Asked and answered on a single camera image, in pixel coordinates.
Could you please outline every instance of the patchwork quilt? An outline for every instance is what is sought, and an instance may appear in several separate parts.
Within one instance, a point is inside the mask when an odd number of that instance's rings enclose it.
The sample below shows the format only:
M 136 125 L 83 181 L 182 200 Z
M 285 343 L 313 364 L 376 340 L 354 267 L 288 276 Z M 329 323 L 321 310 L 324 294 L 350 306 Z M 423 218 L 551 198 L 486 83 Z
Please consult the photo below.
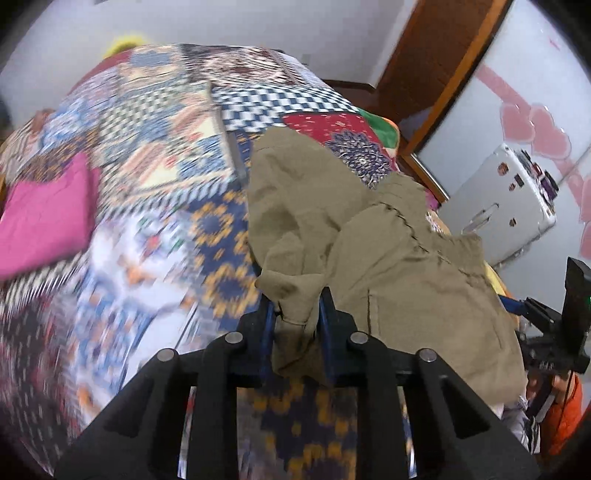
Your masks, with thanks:
M 257 308 L 243 188 L 266 128 L 311 136 L 368 187 L 394 163 L 351 103 L 259 47 L 138 47 L 45 116 L 8 140 L 10 183 L 51 180 L 80 150 L 102 171 L 89 249 L 0 291 L 0 407 L 51 473 L 158 350 L 204 348 Z M 243 479 L 352 479 L 356 393 L 281 378 L 240 391 L 238 445 Z

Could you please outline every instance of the khaki garment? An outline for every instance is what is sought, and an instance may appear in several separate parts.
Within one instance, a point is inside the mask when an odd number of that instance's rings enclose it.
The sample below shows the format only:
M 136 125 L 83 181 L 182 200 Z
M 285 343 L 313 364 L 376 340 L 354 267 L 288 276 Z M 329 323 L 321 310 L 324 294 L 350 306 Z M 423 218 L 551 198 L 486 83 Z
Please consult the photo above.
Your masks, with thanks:
M 254 150 L 248 235 L 262 267 L 256 285 L 281 308 L 275 372 L 325 381 L 314 332 L 328 285 L 359 330 L 405 352 L 433 348 L 488 404 L 523 392 L 517 338 L 478 236 L 432 232 L 411 178 L 392 173 L 370 190 L 288 128 L 269 129 Z

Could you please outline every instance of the pink folded shirt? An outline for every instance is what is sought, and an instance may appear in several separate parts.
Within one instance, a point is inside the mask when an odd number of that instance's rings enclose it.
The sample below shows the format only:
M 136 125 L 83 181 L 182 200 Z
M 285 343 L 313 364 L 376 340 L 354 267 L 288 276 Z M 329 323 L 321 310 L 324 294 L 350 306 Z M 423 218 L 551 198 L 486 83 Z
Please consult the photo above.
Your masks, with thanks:
M 20 181 L 0 218 L 0 280 L 9 280 L 85 250 L 95 227 L 100 170 L 79 152 L 61 177 Z

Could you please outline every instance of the yellow fluffy object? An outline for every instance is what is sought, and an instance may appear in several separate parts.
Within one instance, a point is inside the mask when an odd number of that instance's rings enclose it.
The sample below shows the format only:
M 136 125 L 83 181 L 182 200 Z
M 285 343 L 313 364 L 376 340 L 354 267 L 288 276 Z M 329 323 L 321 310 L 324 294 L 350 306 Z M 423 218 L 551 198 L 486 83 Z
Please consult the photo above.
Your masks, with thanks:
M 109 50 L 107 50 L 107 53 L 105 53 L 105 58 L 108 59 L 122 51 L 146 45 L 147 43 L 148 42 L 139 35 L 126 35 L 124 37 L 116 38 L 113 44 L 109 47 Z

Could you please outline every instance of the black cable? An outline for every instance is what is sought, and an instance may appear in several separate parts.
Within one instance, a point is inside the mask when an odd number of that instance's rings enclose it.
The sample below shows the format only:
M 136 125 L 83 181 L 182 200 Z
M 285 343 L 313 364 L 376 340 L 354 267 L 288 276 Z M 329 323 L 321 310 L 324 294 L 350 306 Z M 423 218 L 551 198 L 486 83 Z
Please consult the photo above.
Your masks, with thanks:
M 564 402 L 562 403 L 562 409 L 560 410 L 560 417 L 558 418 L 558 423 L 556 424 L 556 429 L 554 431 L 554 435 L 552 435 L 552 442 L 549 445 L 552 445 L 556 440 L 556 435 L 558 433 L 558 429 L 560 428 L 560 423 L 562 422 L 562 416 L 564 415 L 564 409 L 566 408 L 566 403 L 569 400 L 569 390 L 570 390 L 570 383 L 573 380 L 574 372 L 571 370 L 569 375 L 569 381 L 566 384 L 566 393 L 564 395 Z

